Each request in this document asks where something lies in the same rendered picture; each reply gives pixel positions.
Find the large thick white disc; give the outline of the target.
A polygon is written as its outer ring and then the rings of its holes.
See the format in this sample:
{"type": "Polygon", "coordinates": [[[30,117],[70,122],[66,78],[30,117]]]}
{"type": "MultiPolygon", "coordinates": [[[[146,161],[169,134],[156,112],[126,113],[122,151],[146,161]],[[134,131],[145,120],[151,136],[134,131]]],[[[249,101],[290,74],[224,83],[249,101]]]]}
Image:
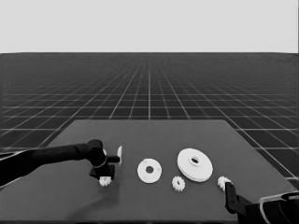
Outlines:
{"type": "Polygon", "coordinates": [[[195,182],[207,181],[213,173],[213,165],[209,157],[195,148],[184,148],[178,153],[179,170],[195,182]]]}

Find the small white toothed gear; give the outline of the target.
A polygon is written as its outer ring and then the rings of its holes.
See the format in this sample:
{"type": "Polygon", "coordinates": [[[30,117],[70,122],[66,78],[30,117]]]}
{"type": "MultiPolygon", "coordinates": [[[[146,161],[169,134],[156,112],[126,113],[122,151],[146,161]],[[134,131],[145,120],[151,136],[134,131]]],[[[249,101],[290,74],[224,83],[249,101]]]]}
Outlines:
{"type": "Polygon", "coordinates": [[[102,186],[102,187],[107,187],[108,185],[110,185],[112,182],[112,179],[110,176],[101,176],[99,178],[99,184],[102,186]]]}
{"type": "Polygon", "coordinates": [[[226,176],[220,176],[218,178],[217,184],[222,191],[225,191],[225,184],[227,182],[230,182],[230,179],[227,178],[226,176]]]}
{"type": "Polygon", "coordinates": [[[183,191],[185,189],[185,181],[181,176],[174,176],[172,179],[172,187],[175,191],[183,191]]]}

